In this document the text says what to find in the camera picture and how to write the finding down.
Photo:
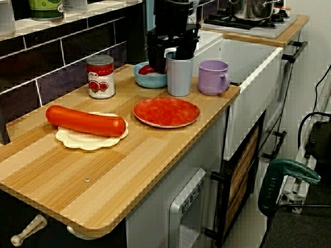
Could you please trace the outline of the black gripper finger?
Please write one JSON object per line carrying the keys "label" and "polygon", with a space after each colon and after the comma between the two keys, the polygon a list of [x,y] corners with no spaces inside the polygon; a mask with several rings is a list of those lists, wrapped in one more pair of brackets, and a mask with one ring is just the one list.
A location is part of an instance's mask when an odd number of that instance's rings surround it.
{"label": "black gripper finger", "polygon": [[189,60],[194,57],[195,43],[185,43],[176,48],[176,60]]}
{"label": "black gripper finger", "polygon": [[147,49],[149,66],[156,72],[164,73],[166,70],[165,48],[161,45],[149,46]]}

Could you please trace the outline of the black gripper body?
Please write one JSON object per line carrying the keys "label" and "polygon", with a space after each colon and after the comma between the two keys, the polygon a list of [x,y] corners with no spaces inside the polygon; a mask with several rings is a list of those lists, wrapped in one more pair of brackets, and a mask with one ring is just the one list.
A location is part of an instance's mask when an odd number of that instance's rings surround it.
{"label": "black gripper body", "polygon": [[146,32],[147,42],[146,48],[148,50],[156,48],[174,48],[183,47],[184,50],[195,50],[199,42],[199,23],[187,24],[185,31],[175,32],[174,28],[170,30],[160,30],[154,28]]}

